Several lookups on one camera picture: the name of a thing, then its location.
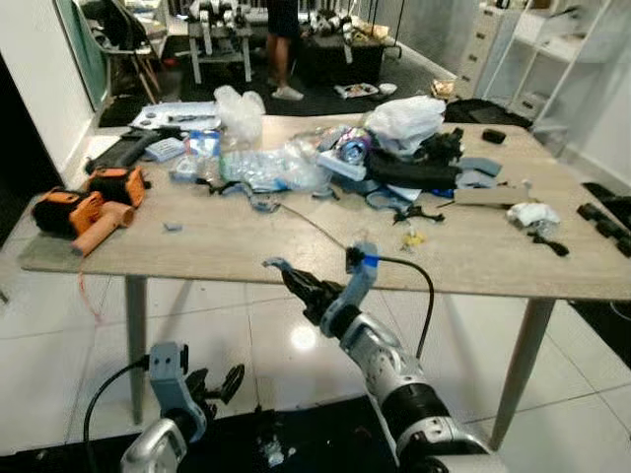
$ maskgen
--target wooden table top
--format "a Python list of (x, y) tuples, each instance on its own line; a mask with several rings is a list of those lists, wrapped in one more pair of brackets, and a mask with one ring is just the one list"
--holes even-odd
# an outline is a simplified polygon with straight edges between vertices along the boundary
[[(261, 149), (274, 149), (300, 131), (339, 123), (358, 123), (360, 115), (320, 117), (265, 116)], [(446, 125), (445, 130), (454, 125)], [(494, 126), (507, 133), (503, 145), (481, 140), (484, 125), (461, 125), (467, 157), (486, 157), (503, 165), (499, 181), (532, 182), (530, 195), (548, 203), (562, 223), (553, 239), (571, 253), (556, 256), (546, 245), (508, 223), (505, 211), (451, 205), (440, 209), (445, 221), (435, 225), (413, 219), (427, 240), (415, 254), (401, 252), (408, 227), (392, 225), (391, 211), (368, 207), (361, 196), (340, 194), (340, 201), (317, 201), (309, 194), (280, 195), (288, 207), (307, 216), (344, 244), (367, 238), (384, 255), (409, 258), (432, 276), (438, 292), (556, 299), (631, 299), (631, 262), (577, 213), (579, 205), (595, 200), (567, 171), (518, 127)], [(83, 265), (85, 273), (146, 275), (199, 280), (279, 283), (278, 271), (261, 261), (283, 256), (296, 268), (321, 279), (345, 283), (341, 248), (286, 209), (258, 214), (242, 194), (209, 196), (203, 186), (171, 183), (172, 163), (148, 164), (153, 188), (136, 214), (134, 224), (117, 230)], [(444, 203), (421, 195), (426, 212)], [(168, 233), (163, 223), (183, 230)], [(39, 235), (20, 256), (24, 269), (77, 272), (80, 258), (67, 240)], [(416, 272), (382, 264), (378, 288), (425, 290)]]

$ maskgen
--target person's leg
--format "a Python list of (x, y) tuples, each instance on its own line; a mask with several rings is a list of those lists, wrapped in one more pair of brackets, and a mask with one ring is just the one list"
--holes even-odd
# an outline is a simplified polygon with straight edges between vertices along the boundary
[(288, 37), (278, 36), (276, 44), (276, 73), (278, 87), (287, 87), (287, 65), (289, 63), (289, 45), (291, 41)]
[(278, 47), (278, 36), (267, 34), (267, 70), (271, 81), (278, 81), (278, 67), (276, 64), (276, 49)]

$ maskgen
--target white tile floor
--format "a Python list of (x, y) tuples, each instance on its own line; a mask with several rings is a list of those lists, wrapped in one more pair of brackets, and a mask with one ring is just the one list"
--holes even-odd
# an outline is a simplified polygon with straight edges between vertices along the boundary
[[(74, 276), (27, 273), (16, 257), (35, 231), (21, 221), (0, 252), (0, 453), (77, 441), (97, 386), (126, 363), (122, 280), (87, 277), (103, 323), (85, 308)], [(282, 287), (150, 280), (148, 342), (190, 345), (191, 367), (219, 383), (244, 363), (245, 381), (221, 415), (295, 408), (364, 392), (335, 343), (302, 317)], [(427, 296), (374, 291), (363, 309), (414, 350)], [(490, 435), (526, 302), (437, 297), (423, 355), (427, 376), (452, 413)], [(158, 414), (146, 389), (145, 420)], [(95, 438), (137, 432), (127, 379), (101, 399)], [(520, 412), (500, 450), (511, 471), (626, 472), (631, 469), (631, 371), (565, 303), (555, 308)]]

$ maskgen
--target black cable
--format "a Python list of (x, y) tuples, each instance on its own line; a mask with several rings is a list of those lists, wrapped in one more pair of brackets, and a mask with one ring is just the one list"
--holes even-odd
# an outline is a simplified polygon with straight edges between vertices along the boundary
[(402, 264), (403, 266), (408, 266), (410, 268), (414, 268), (416, 271), (421, 273), (427, 281), (427, 287), (430, 293), (430, 301), (427, 304), (427, 315), (425, 316), (425, 324), (423, 325), (423, 331), (421, 332), (421, 339), (418, 341), (418, 347), (416, 347), (416, 359), (421, 359), (421, 353), (423, 353), (423, 345), (425, 345), (425, 338), (427, 337), (427, 332), (430, 328), (430, 320), (432, 318), (432, 310), (434, 309), (434, 283), (432, 282), (432, 278), (430, 275), (421, 268), (418, 264), (414, 264), (411, 261), (407, 261), (406, 259), (399, 258), (390, 258), (388, 256), (380, 256), (380, 261), (386, 261), (390, 263)]
[(88, 464), (90, 465), (90, 471), (92, 473), (98, 473), (99, 468), (97, 466), (97, 460), (95, 459), (95, 453), (92, 449), (92, 445), (90, 444), (90, 418), (92, 417), (92, 411), (95, 409), (95, 405), (101, 397), (101, 394), (107, 389), (107, 387), (112, 384), (117, 378), (121, 377), (126, 372), (133, 370), (134, 368), (146, 369), (149, 362), (149, 357), (143, 357), (131, 365), (126, 366), (122, 370), (115, 372), (112, 376), (110, 376), (99, 388), (96, 392), (92, 400), (90, 401), (90, 405), (88, 406), (88, 410), (86, 411), (86, 416), (83, 419), (83, 444), (86, 448), (86, 453), (88, 455)]

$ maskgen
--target chair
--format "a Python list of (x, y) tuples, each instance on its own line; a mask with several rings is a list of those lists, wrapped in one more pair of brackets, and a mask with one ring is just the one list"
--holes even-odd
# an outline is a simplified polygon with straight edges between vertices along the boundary
[(151, 65), (152, 59), (160, 61), (160, 57), (142, 24), (117, 0), (98, 0), (83, 5), (73, 0), (72, 4), (79, 21), (92, 33), (91, 40), (106, 58), (107, 93), (111, 95), (112, 92), (112, 61), (126, 59), (132, 64), (151, 103), (156, 103), (149, 82), (157, 94), (162, 93)]

